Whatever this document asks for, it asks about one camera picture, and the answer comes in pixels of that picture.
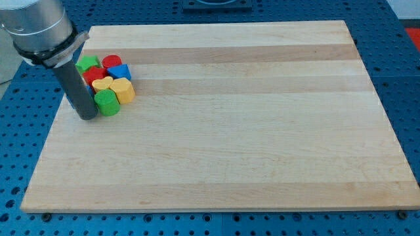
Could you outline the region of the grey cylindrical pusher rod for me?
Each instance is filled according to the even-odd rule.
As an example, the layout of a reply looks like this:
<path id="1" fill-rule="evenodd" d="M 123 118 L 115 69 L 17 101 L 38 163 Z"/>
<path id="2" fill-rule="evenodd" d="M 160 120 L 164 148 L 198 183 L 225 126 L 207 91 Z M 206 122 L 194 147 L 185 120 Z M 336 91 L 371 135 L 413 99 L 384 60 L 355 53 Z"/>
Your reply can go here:
<path id="1" fill-rule="evenodd" d="M 98 115 L 96 104 L 89 94 L 73 60 L 52 69 L 76 113 L 82 120 Z"/>

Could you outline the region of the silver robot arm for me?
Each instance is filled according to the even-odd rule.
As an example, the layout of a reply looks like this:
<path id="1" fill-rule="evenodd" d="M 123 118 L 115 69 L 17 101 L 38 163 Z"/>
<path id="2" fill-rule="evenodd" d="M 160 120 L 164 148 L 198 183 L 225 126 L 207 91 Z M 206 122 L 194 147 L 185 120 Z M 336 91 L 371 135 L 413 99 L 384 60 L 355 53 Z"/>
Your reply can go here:
<path id="1" fill-rule="evenodd" d="M 89 39 L 79 32 L 58 0 L 2 0 L 1 29 L 11 37 L 26 63 L 51 69 L 82 120 L 98 115 L 96 104 L 73 61 Z"/>

